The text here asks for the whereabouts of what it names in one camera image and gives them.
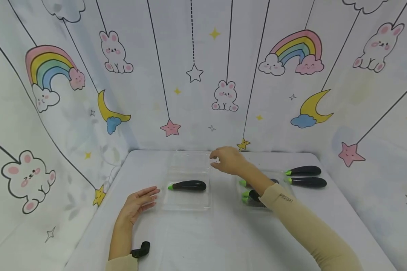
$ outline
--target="beige long sleeve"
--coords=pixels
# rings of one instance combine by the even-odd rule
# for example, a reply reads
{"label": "beige long sleeve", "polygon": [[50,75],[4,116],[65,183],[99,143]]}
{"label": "beige long sleeve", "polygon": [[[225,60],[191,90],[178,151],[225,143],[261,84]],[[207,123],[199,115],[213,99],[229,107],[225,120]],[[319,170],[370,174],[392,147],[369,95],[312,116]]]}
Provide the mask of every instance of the beige long sleeve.
{"label": "beige long sleeve", "polygon": [[322,271],[363,270],[350,246],[279,184],[268,187],[260,200],[309,251]]}
{"label": "beige long sleeve", "polygon": [[137,268],[137,259],[131,254],[109,260],[106,265],[106,271],[137,271]]}

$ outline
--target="cartoon rainbow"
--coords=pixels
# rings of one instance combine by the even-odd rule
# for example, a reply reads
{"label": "cartoon rainbow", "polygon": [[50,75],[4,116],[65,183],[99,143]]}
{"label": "cartoon rainbow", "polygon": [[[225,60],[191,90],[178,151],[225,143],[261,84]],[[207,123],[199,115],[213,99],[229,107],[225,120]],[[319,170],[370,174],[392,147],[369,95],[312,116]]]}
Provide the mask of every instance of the cartoon rainbow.
{"label": "cartoon rainbow", "polygon": [[314,55],[315,60],[321,59],[321,40],[318,35],[310,30],[295,32],[279,41],[270,54],[276,54],[279,62],[285,63],[295,56],[300,57],[300,63],[308,55]]}
{"label": "cartoon rainbow", "polygon": [[41,89],[51,90],[51,80],[57,74],[63,74],[71,81],[69,71],[76,68],[70,56],[56,46],[41,45],[26,53],[26,68],[30,84]]}

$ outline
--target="white fabric backdrop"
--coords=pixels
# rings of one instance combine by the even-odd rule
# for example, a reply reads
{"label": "white fabric backdrop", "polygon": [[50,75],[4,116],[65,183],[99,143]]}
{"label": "white fabric backdrop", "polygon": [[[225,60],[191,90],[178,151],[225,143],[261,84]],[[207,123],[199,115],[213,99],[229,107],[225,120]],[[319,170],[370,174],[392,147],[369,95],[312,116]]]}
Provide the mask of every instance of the white fabric backdrop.
{"label": "white fabric backdrop", "polygon": [[61,270],[130,150],[221,145],[315,153],[407,270],[407,0],[0,0],[0,270]]}

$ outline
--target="hand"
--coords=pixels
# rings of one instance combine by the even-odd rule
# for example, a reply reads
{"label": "hand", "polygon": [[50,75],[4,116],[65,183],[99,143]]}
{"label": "hand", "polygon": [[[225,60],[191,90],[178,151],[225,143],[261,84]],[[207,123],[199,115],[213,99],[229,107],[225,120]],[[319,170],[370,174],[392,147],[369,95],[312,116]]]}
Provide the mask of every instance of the hand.
{"label": "hand", "polygon": [[143,211],[155,206],[156,202],[153,201],[157,199],[155,194],[159,192],[160,189],[157,189],[157,186],[152,186],[129,195],[124,203],[124,207],[119,212],[115,225],[132,228]]}
{"label": "hand", "polygon": [[240,175],[241,171],[252,165],[236,148],[229,146],[220,147],[212,151],[210,159],[216,158],[219,158],[220,163],[211,163],[211,166],[232,175]]}

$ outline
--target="yellow moon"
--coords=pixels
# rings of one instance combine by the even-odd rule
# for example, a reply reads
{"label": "yellow moon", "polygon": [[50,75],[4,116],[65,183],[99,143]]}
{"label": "yellow moon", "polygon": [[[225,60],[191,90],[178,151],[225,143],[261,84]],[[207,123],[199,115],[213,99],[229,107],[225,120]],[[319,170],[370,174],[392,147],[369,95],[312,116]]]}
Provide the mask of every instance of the yellow moon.
{"label": "yellow moon", "polygon": [[329,119],[333,115],[321,115],[318,114],[317,112],[317,104],[320,102],[321,98],[329,92],[330,89],[327,89],[325,91],[318,92],[309,98],[307,98],[306,101],[304,101],[303,105],[300,108],[300,114],[306,114],[317,120],[317,123],[325,122],[326,120]]}
{"label": "yellow moon", "polygon": [[105,121],[107,121],[107,118],[109,118],[109,117],[118,117],[121,119],[121,121],[128,122],[131,118],[131,115],[119,114],[119,113],[110,111],[107,108],[106,103],[104,102],[104,90],[101,91],[100,93],[98,93],[98,108],[101,113],[101,116],[103,117],[103,119]]}

